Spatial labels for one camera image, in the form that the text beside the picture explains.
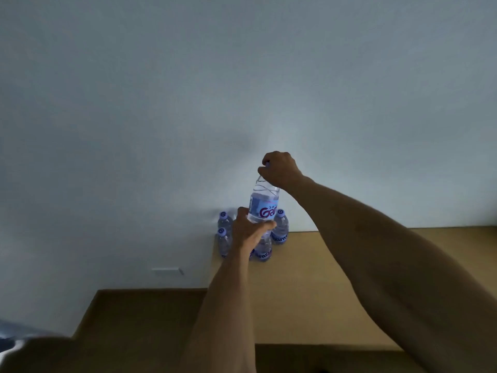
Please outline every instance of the forearm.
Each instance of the forearm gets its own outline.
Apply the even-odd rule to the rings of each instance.
[[[455,261],[381,212],[308,178],[288,192],[369,315],[426,368],[493,367],[497,303]]]
[[[232,249],[214,276],[180,364],[181,373],[255,372],[249,257]]]

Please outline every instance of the bottle label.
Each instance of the bottle label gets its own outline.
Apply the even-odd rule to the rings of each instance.
[[[283,243],[288,238],[288,233],[285,234],[284,236],[277,236],[275,233],[271,232],[271,238],[273,238],[276,242]]]
[[[254,217],[272,220],[276,214],[277,206],[278,200],[262,200],[251,196],[248,209]]]
[[[255,251],[255,255],[259,258],[259,260],[264,261],[264,260],[269,259],[271,257],[272,252],[273,252],[273,250],[269,249],[269,251],[259,255],[257,253],[257,251]]]

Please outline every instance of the hand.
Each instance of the hand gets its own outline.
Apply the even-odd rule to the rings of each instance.
[[[233,221],[233,247],[246,250],[250,254],[252,249],[257,246],[262,235],[268,230],[274,229],[274,221],[264,221],[253,224],[247,219],[249,209],[245,207],[238,208],[237,218]]]
[[[304,178],[295,160],[288,152],[275,151],[267,153],[262,160],[262,164],[266,165],[267,162],[270,162],[269,167],[262,166],[258,169],[258,172],[273,186],[283,188],[288,192],[289,186]]]

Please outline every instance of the dark brown floor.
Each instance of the dark brown floor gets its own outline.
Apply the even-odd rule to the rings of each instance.
[[[157,373],[174,371],[205,290],[102,291],[74,341],[32,342],[4,372]],[[422,372],[401,352],[332,346],[257,345],[259,373]]]

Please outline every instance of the group of bottles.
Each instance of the group of bottles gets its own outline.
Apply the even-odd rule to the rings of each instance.
[[[259,176],[255,183],[248,206],[247,219],[253,223],[275,220],[276,227],[264,233],[250,257],[261,262],[267,261],[272,254],[272,244],[284,244],[288,237],[288,218],[283,209],[278,209],[279,188],[274,187]],[[222,257],[227,257],[232,242],[233,219],[226,211],[219,214],[218,246]]]

